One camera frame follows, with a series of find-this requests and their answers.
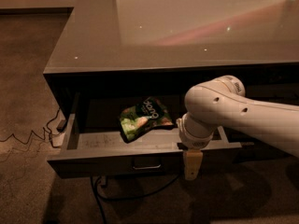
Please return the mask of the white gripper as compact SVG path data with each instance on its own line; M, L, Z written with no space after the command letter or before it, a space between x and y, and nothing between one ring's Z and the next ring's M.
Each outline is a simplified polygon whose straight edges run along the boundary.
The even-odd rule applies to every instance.
M191 114L184 114L177 119L178 135L181 143L188 148L183 152L184 175L186 180L194 180L199 173L203 152L215 132L215 126L195 119Z

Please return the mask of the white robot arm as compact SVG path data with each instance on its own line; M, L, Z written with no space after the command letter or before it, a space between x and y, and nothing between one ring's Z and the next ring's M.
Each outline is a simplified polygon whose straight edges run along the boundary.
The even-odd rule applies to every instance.
M184 98L186 113L177 120L184 174L194 180L203 160L202 149L222 126L256 138L299 157L299 107L248 99L243 83L223 76L191 87Z

